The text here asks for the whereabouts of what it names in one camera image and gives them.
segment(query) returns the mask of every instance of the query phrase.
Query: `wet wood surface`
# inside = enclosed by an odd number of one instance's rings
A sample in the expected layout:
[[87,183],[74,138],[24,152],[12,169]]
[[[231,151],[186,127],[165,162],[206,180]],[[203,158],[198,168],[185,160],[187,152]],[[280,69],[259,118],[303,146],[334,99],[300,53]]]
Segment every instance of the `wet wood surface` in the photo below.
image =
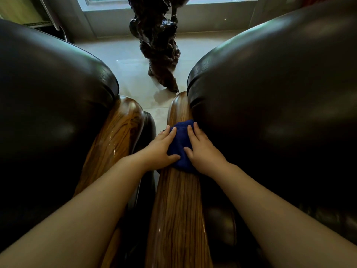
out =
[[[132,153],[144,126],[144,112],[133,99],[120,96],[94,140],[83,165],[74,196],[82,192],[121,158]],[[121,229],[116,227],[103,253],[101,268],[116,266]]]
[[[192,119],[186,92],[173,100],[167,124]],[[171,167],[161,171],[152,211],[146,268],[213,267],[205,235],[196,175]]]

